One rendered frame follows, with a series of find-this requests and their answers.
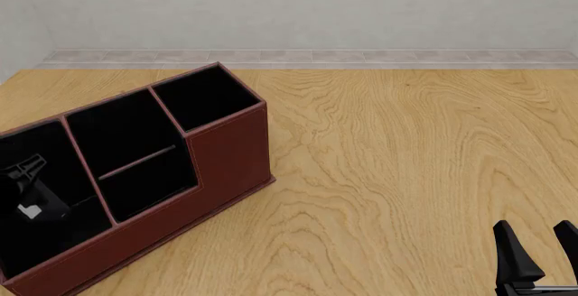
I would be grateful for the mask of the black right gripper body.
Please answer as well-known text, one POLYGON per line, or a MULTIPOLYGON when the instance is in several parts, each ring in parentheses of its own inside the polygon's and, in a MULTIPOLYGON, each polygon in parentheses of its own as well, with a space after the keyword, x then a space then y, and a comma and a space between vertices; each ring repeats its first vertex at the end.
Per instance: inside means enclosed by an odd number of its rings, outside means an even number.
POLYGON ((578 296, 575 285, 536 285, 528 279, 497 279, 497 296, 578 296))

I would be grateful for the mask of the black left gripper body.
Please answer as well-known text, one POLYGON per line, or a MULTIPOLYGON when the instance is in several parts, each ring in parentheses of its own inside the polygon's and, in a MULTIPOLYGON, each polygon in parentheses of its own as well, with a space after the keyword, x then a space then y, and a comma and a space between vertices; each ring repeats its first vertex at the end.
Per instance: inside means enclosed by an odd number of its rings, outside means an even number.
POLYGON ((0 175, 6 176, 18 184, 31 184, 46 164, 46 160, 40 154, 34 154, 27 160, 0 169, 0 175))

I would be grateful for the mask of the red-brown desk caddy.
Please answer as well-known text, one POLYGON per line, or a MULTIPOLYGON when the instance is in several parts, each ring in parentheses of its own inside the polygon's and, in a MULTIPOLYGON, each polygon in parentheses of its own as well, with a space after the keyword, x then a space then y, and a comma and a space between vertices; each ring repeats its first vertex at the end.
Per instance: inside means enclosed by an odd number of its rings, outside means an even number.
POLYGON ((267 105, 215 62, 0 134, 70 213, 0 217, 0 285, 74 296, 274 181, 267 105))

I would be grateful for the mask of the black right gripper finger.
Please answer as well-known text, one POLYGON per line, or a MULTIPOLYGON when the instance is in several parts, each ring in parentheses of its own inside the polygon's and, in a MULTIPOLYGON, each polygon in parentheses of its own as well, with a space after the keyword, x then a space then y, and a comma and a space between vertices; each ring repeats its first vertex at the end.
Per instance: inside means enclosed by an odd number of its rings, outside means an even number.
POLYGON ((563 220, 555 225, 554 231, 572 266, 574 277, 578 278, 578 228, 572 222, 563 220))
POLYGON ((520 244, 506 220, 493 227, 497 250, 497 286, 509 284, 514 288, 534 288, 535 282, 545 277, 544 271, 520 244))

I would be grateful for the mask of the small pale flat plate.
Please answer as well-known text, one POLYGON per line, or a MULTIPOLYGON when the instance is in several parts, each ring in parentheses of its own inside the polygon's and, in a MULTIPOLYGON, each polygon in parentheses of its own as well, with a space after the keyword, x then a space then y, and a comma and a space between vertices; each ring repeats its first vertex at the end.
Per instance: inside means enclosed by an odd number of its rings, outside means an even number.
POLYGON ((34 220, 42 213, 42 209, 37 205, 23 206, 22 204, 19 204, 17 209, 29 220, 34 220))

